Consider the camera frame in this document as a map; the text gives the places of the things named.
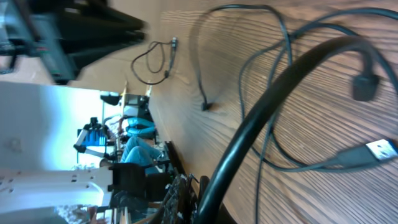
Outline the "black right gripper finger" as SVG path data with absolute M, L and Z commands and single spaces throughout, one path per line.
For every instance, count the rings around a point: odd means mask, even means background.
M 192 181 L 198 182 L 193 174 L 179 174 L 167 186 L 167 193 L 160 208 L 149 224 L 191 224 L 197 211 L 197 195 Z

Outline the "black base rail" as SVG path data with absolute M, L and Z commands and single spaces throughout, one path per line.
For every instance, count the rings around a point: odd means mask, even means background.
M 192 186 L 192 178 L 185 172 L 182 161 L 172 141 L 165 142 L 165 150 L 167 151 L 168 158 L 173 167 L 173 176 L 175 178 L 184 179 L 185 185 L 190 188 Z

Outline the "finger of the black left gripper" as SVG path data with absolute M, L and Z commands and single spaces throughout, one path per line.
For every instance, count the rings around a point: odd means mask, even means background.
M 58 19 L 60 45 L 78 70 L 145 39 L 145 22 L 109 6 L 81 6 Z

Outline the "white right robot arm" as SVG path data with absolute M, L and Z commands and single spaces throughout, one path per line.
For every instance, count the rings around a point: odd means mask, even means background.
M 113 194 L 127 192 L 159 202 L 177 174 L 148 174 L 149 166 L 117 163 L 86 170 L 1 169 L 1 213 L 59 205 L 111 204 Z

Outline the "seated person in jeans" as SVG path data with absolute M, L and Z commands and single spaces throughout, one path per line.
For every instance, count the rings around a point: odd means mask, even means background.
M 148 136 L 155 133 L 155 124 L 143 118 L 125 118 L 115 115 L 106 118 L 104 125 L 108 128 L 110 138 L 127 136 L 129 139 L 125 144 L 120 163 L 134 163 L 140 166 L 150 164 L 157 165 L 162 151 L 153 148 L 147 142 Z

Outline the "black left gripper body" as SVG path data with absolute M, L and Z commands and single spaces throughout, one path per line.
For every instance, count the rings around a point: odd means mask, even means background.
M 21 56 L 37 57 L 58 85 L 75 80 L 78 70 L 68 59 L 53 27 L 34 22 L 27 1 L 1 1 L 1 55 L 9 59 L 1 75 L 16 71 Z

